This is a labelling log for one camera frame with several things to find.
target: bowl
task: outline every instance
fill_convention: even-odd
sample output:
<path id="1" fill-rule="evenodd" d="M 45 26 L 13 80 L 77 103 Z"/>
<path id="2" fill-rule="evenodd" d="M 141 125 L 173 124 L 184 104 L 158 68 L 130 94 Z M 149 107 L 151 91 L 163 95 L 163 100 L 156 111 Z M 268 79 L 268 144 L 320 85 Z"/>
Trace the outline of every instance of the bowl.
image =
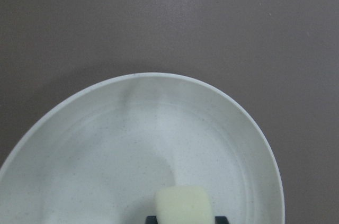
<path id="1" fill-rule="evenodd" d="M 42 117 L 0 169 L 0 223 L 144 224 L 172 185 L 203 186 L 230 223 L 284 223 L 254 120 L 213 86 L 166 73 L 105 80 Z"/>

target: gray surface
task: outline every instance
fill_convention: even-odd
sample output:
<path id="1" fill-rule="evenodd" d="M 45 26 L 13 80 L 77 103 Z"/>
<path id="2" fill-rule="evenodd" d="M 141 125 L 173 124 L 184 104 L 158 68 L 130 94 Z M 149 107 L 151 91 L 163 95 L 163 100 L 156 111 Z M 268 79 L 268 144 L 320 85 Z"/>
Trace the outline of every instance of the gray surface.
<path id="1" fill-rule="evenodd" d="M 267 136 L 286 223 L 338 223 L 339 0 L 0 0 L 0 163 L 41 116 L 101 80 L 195 77 Z"/>

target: black object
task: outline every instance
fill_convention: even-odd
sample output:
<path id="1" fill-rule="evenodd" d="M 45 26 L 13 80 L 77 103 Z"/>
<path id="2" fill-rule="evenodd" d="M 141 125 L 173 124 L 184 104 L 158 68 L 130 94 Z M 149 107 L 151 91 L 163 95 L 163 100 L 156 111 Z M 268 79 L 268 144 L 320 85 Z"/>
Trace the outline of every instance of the black object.
<path id="1" fill-rule="evenodd" d="M 156 216 L 147 216 L 145 224 L 158 224 Z M 225 216 L 216 216 L 216 224 L 229 224 Z"/>

